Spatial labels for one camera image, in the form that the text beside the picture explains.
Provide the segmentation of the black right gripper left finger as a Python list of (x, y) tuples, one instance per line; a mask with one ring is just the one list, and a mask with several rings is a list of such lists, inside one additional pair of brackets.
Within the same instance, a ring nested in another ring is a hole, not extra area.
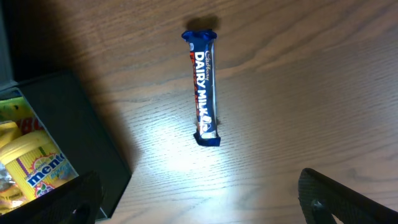
[(96, 172), (81, 175), (1, 216), (1, 224), (94, 223), (103, 200)]

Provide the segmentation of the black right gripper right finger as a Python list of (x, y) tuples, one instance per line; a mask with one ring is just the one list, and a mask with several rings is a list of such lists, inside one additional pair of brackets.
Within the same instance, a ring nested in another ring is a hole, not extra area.
[(298, 199), (305, 217), (317, 223), (397, 223), (397, 212), (339, 182), (305, 168), (298, 180)]

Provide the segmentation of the yellow Mentos bottle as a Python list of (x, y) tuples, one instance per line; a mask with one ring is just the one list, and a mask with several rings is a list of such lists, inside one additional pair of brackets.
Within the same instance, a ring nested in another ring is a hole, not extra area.
[(1, 148), (1, 163), (28, 201), (78, 177), (45, 131), (25, 134)]

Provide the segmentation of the yellow Hacks candy bag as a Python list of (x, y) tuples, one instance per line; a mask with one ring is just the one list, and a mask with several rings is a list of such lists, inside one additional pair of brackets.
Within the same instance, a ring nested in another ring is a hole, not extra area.
[[(22, 133), (15, 122), (1, 123), (1, 148), (20, 136)], [(17, 209), (25, 203), (27, 203), (26, 197), (6, 170), (5, 164), (1, 162), (1, 215)]]

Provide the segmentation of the dark green gift box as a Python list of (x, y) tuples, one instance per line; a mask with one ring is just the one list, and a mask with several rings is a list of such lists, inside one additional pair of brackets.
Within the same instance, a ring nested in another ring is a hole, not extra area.
[(2, 95), (12, 91), (27, 100), (78, 174), (95, 171), (99, 175), (104, 197), (96, 219), (110, 219), (132, 172), (79, 79), (63, 71), (21, 82), (1, 82)]

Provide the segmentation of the green Haribo worms bag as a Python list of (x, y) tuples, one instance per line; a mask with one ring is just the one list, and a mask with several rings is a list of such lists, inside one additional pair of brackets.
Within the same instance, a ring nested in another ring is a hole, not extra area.
[(22, 134), (44, 130), (33, 110), (23, 97), (1, 100), (1, 122), (13, 121)]

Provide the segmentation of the blue Dairy Milk bar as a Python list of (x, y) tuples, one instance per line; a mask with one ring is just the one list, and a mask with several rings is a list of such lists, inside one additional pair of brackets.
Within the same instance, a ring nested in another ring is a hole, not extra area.
[(217, 34), (211, 29), (186, 30), (182, 34), (190, 47), (190, 60), (193, 66), (193, 84), (197, 128), (194, 138), (198, 145), (218, 147), (221, 138), (218, 134), (216, 117), (216, 84), (214, 42)]

